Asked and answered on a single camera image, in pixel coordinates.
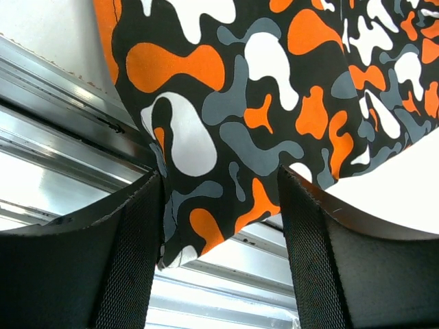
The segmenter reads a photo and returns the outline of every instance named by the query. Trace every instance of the white spot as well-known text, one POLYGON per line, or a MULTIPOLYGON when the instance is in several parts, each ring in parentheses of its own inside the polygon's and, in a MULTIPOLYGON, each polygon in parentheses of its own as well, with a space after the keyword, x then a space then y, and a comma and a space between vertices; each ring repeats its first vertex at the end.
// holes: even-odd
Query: white spot
POLYGON ((322 2, 323 10, 329 10, 330 12, 335 11, 335 7, 332 3, 326 2, 326 0, 321 0, 321 2, 322 2))
POLYGON ((432 12, 428 9, 421 9, 420 13, 424 16, 434 17, 435 19, 439 19, 439 12, 432 12))
POLYGON ((293 163, 291 166, 289 166, 290 169, 294 170, 296 173, 301 175, 304 179, 306 179, 308 182, 313 182, 313 174, 311 173, 311 170, 309 168, 300 162, 293 163))
POLYGON ((201 41, 200 16, 208 14, 221 23, 230 24, 236 18, 233 0, 166 0, 177 12, 183 34, 193 44, 201 41))
POLYGON ((359 108, 361 110, 361 114, 363 115, 363 117, 365 119, 369 118, 369 109, 368 109, 368 104, 366 103, 366 98, 362 97, 359 100, 359 108))
POLYGON ((152 0, 141 0, 143 6, 143 13, 146 17, 151 16, 152 0))
POLYGON ((370 96, 373 108, 375 109, 375 111, 377 111, 384 132, 386 132, 386 134, 390 138, 398 138, 401 135, 401 126, 399 125, 399 122, 395 119, 393 114, 386 108, 383 103, 381 103, 378 97, 372 94, 369 90, 366 89, 364 93, 370 96))
POLYGON ((278 39, 270 33, 251 35, 244 49, 248 63, 249 78, 257 81, 263 77, 273 77, 279 88, 281 105, 286 111, 293 110, 299 100, 298 93, 289 82, 289 62, 278 39))
POLYGON ((398 27, 393 23, 392 17, 384 8, 381 0, 369 0, 366 10, 371 19, 377 17, 390 31, 398 33, 398 27))
POLYGON ((195 248, 192 245, 187 245, 178 253, 177 257, 175 257, 175 259, 172 261, 171 264, 169 264, 167 268, 175 269, 197 258, 198 254, 195 248))
POLYGON ((398 82, 402 84, 410 80, 413 85, 414 96, 419 101, 424 96, 424 88, 419 82, 421 71, 422 67, 418 55, 412 52, 404 53, 395 63, 395 73, 398 77, 398 82))
POLYGON ((360 154, 354 160, 352 160, 351 165, 361 164, 366 165, 370 162, 370 150, 369 145, 366 146, 366 150, 364 153, 360 154))
POLYGON ((342 42, 346 46, 346 48, 348 49, 348 53, 350 53, 351 52, 351 45, 349 44, 349 41, 348 41, 348 19, 344 19, 343 26, 344 26, 344 28, 343 28, 342 42))
POLYGON ((412 8, 418 7, 419 0, 407 0, 407 2, 410 2, 412 4, 412 8))
POLYGON ((384 29, 377 23, 371 22, 372 29, 368 29, 363 16, 358 18, 359 38, 349 38, 349 43, 358 49, 359 56, 364 65, 369 66, 372 61, 372 50, 378 47, 391 50, 393 42, 384 29))
POLYGON ((174 135, 171 156, 176 168, 193 177, 208 173, 216 165, 217 150, 196 109, 186 98, 172 92, 157 96, 151 106, 141 111, 145 129, 156 139, 152 128, 152 111, 160 98, 166 98, 171 103, 171 129, 174 135))

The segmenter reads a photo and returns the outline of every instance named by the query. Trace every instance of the folded fabric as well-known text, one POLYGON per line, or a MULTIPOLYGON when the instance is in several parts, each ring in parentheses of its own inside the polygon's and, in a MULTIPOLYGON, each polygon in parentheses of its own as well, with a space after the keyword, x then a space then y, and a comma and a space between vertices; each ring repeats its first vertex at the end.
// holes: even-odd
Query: folded fabric
POLYGON ((94 0, 111 78, 165 180, 161 267, 438 126, 437 0, 94 0))

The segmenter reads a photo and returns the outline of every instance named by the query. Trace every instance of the orange spot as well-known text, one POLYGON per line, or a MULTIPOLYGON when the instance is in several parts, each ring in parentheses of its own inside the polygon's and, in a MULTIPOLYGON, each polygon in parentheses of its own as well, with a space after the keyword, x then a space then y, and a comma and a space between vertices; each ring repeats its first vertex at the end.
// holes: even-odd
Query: orange spot
POLYGON ((349 72, 351 72, 352 80, 356 89, 363 90, 364 84, 366 83, 366 81, 369 81, 379 90, 385 90, 385 80, 383 73, 375 65, 370 65, 366 69, 366 72, 363 72, 355 65, 350 65, 349 72))
POLYGON ((156 135, 158 144, 160 144, 163 153, 163 160, 164 160, 165 159, 165 130, 162 127, 157 127, 156 129, 154 129, 154 135, 156 135))
POLYGON ((104 57, 110 71, 111 81, 115 84, 119 74, 119 67, 112 55, 111 39, 112 32, 122 13, 121 0, 93 0, 93 2, 104 57))
POLYGON ((292 2, 293 0, 270 0, 270 10, 272 12, 283 12, 292 2))
POLYGON ((252 221, 256 221, 265 212, 269 212, 270 215, 274 216, 279 214, 281 209, 275 206, 267 196, 265 189, 257 178, 253 178, 252 182, 252 193, 254 199, 254 205, 252 210, 246 214, 239 216, 235 224, 235 234, 238 233, 244 226, 248 225, 252 221))
POLYGON ((315 9, 323 10, 322 0, 311 0, 311 4, 315 9))
POLYGON ((189 215, 189 221, 195 233, 206 241, 201 255, 204 255, 213 247, 224 242, 224 237, 215 218, 213 218, 212 214, 206 209, 193 209, 189 215))
POLYGON ((430 88, 425 91, 425 112, 431 117, 439 119, 439 96, 438 82, 434 81, 430 84, 430 88))
POLYGON ((257 128, 261 125, 266 127, 272 134, 273 129, 268 122, 268 109, 272 103, 272 96, 267 94, 260 108, 248 108, 244 112, 244 121, 249 128, 257 128))
POLYGON ((401 29, 407 33, 407 36, 411 41, 415 41, 418 38, 418 34, 412 25, 412 21, 414 19, 414 12, 410 12, 409 16, 405 21, 401 23, 401 29))
POLYGON ((424 64, 433 62, 439 56, 439 45, 424 38, 423 40, 423 56, 421 58, 424 64))
POLYGON ((323 88, 314 86, 310 94, 309 97, 303 97, 296 130, 301 135, 311 134, 316 139, 322 139, 328 126, 328 114, 323 105, 323 88))
POLYGON ((416 105, 414 105, 413 98, 412 98, 412 92, 410 90, 409 90, 409 99, 403 100, 403 106, 407 111, 416 112, 420 115, 418 109, 416 108, 416 105))
POLYGON ((179 57, 152 43, 138 43, 128 52, 130 81, 144 93, 153 93, 172 76, 190 75, 214 90, 224 85, 224 63, 212 46, 201 45, 187 57, 179 57))
POLYGON ((340 169, 343 162, 354 148, 354 141, 349 133, 345 132, 343 135, 338 136, 338 131, 347 121, 348 113, 346 111, 339 111, 329 123, 329 139, 334 147, 330 161, 331 173, 336 180, 340 178, 340 169))
POLYGON ((369 109, 369 113, 371 115, 371 117, 373 118, 373 120, 375 121, 375 131, 378 131, 378 116, 377 113, 375 112, 375 110, 373 108, 369 109))
POLYGON ((342 39, 310 9, 301 10, 291 21, 288 29, 288 50, 303 55, 321 44, 335 41, 343 51, 342 39))
POLYGON ((439 20, 435 19, 434 23, 430 27, 426 27, 420 31, 426 38, 432 39, 439 36, 439 20))

